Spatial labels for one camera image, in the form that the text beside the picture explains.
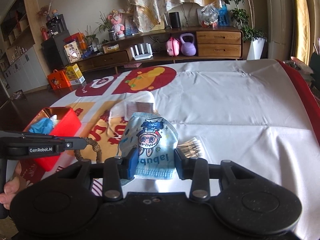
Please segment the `person left hand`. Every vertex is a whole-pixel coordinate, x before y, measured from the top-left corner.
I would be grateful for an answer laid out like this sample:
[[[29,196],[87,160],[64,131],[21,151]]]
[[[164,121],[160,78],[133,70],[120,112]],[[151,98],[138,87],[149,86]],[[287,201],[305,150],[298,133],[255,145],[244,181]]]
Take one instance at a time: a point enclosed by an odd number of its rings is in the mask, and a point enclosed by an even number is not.
[[[7,210],[10,210],[11,201],[16,194],[27,187],[27,182],[21,176],[21,171],[21,163],[18,162],[12,177],[4,185],[4,192],[0,194],[0,202]]]

